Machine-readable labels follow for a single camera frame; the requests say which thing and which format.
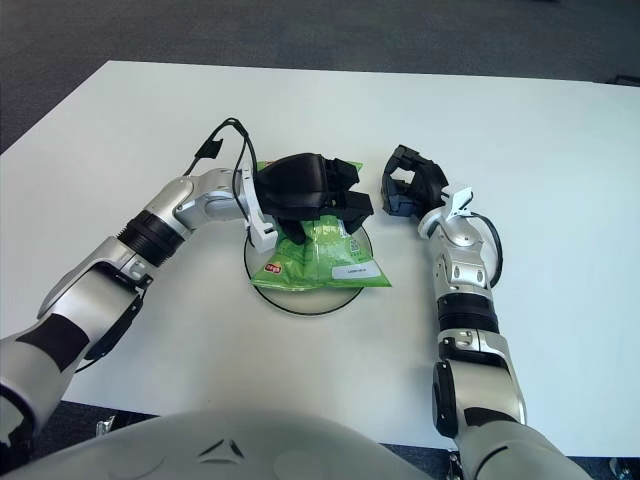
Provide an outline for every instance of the white label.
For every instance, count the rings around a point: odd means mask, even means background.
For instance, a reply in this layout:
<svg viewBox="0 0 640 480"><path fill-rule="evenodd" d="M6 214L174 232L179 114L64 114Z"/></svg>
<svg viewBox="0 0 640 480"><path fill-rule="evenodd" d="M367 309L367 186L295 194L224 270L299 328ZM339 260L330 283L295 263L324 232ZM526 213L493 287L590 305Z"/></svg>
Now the white label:
<svg viewBox="0 0 640 480"><path fill-rule="evenodd" d="M380 275L378 264L374 260L355 265L344 265L333 267L331 276L335 280L350 280L352 278L372 278Z"/></svg>
<svg viewBox="0 0 640 480"><path fill-rule="evenodd" d="M340 230L340 237L347 238L349 236L342 220L338 220L338 229Z"/></svg>

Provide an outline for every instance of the floor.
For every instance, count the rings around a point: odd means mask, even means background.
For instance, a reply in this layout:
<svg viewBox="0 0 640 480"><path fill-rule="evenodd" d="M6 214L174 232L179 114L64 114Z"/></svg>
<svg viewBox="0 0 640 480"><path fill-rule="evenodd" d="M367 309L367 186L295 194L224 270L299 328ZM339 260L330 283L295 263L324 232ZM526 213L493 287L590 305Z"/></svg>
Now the floor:
<svg viewBox="0 0 640 480"><path fill-rule="evenodd" d="M599 82L639 52L640 0L2 0L0 151L109 59ZM110 414L63 402L36 455ZM444 477L446 452L388 448Z"/></svg>

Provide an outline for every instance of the round plate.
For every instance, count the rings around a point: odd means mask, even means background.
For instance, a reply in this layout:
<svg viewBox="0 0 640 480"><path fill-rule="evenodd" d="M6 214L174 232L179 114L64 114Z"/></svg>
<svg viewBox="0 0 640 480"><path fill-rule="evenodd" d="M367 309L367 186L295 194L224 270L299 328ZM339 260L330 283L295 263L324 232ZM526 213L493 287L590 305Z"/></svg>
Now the round plate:
<svg viewBox="0 0 640 480"><path fill-rule="evenodd" d="M351 235L371 256L371 240L364 228L360 227ZM258 253L249 243L249 237L244 242L244 266L249 279L269 261L273 250ZM253 286L267 302L289 313L298 315L322 315L333 312L351 302L362 291L358 288L327 287L314 288L302 292L287 292L275 288L262 288Z"/></svg>

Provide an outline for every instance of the red logo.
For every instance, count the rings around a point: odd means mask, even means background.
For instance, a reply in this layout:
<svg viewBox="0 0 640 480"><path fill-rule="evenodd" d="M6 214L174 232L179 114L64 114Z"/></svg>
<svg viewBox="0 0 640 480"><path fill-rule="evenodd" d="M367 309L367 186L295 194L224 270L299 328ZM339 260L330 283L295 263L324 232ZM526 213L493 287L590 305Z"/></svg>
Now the red logo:
<svg viewBox="0 0 640 480"><path fill-rule="evenodd" d="M267 263L264 266L264 270L265 272L271 272L271 273L275 273L276 275L280 275L280 272L282 271L282 267L280 266L279 263Z"/></svg>

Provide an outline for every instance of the product label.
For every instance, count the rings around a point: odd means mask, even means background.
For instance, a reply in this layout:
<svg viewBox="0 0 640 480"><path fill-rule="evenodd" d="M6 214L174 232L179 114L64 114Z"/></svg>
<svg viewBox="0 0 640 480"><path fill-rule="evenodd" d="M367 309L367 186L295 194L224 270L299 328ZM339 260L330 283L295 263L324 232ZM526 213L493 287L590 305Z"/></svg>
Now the product label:
<svg viewBox="0 0 640 480"><path fill-rule="evenodd" d="M280 275L280 272L282 272L282 266L280 265L280 263L267 263L264 266L264 271Z"/></svg>
<svg viewBox="0 0 640 480"><path fill-rule="evenodd" d="M355 265L344 265L342 267L333 267L331 276L335 280L348 280L351 278L371 278L380 275L380 269L374 260L365 263L356 263Z"/></svg>
<svg viewBox="0 0 640 480"><path fill-rule="evenodd" d="M349 236L347 229L344 228L344 222L342 220L338 220L338 230L340 231L341 238L347 238Z"/></svg>

